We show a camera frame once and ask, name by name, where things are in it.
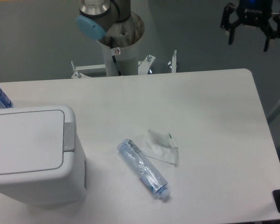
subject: metal bracket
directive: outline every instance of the metal bracket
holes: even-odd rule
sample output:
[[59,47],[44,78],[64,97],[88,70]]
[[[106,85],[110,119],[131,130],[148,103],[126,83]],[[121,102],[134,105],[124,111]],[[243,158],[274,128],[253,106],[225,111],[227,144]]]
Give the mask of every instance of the metal bracket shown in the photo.
[[171,73],[176,73],[176,69],[178,68],[177,58],[176,58],[177,50],[174,50],[172,61],[168,62],[168,68],[171,69]]
[[[139,61],[138,62],[138,75],[147,75],[154,60],[155,60],[155,56],[148,55],[143,62]],[[106,72],[106,67],[104,64],[76,67],[74,65],[74,62],[71,61],[71,66],[74,71],[74,74],[71,76],[71,78],[91,78],[90,76],[86,76],[86,75],[82,74],[81,72],[84,72],[84,73]]]

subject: white table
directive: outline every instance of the white table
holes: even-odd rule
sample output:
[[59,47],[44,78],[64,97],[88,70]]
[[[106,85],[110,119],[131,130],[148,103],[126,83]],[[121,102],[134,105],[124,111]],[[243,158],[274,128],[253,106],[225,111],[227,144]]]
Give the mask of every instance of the white table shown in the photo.
[[[1,83],[15,106],[67,104],[88,158],[88,196],[30,207],[0,194],[0,224],[222,224],[280,219],[280,164],[248,70]],[[117,151],[171,132],[179,166],[151,159],[171,197],[154,200]]]

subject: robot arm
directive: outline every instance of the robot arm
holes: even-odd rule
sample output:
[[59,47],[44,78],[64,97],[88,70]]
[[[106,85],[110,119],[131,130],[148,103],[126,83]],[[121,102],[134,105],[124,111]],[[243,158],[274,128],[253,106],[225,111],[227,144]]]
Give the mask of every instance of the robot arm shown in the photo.
[[114,23],[126,21],[131,15],[130,0],[81,0],[76,22],[92,39],[101,39]]
[[[240,24],[259,27],[266,35],[266,43],[264,52],[267,51],[270,39],[280,38],[280,11],[272,13],[273,0],[240,0],[238,7],[232,3],[228,3],[224,8],[221,28],[229,31],[229,43],[232,44],[234,40],[235,29]],[[236,12],[238,19],[230,23],[230,15]],[[274,31],[269,23],[269,19],[277,23],[277,30]]]

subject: cylindrical robot mount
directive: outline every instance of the cylindrical robot mount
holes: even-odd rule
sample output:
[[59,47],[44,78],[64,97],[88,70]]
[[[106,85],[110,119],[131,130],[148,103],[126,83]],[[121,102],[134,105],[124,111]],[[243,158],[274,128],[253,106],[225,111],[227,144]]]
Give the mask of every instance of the cylindrical robot mount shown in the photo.
[[[79,9],[84,22],[79,27],[103,45],[107,76],[117,76],[119,70],[122,75],[137,75],[136,43],[144,34],[144,23],[137,14],[131,13],[131,1],[81,0]],[[111,49],[117,47],[121,48],[121,53],[116,55],[115,64]]]

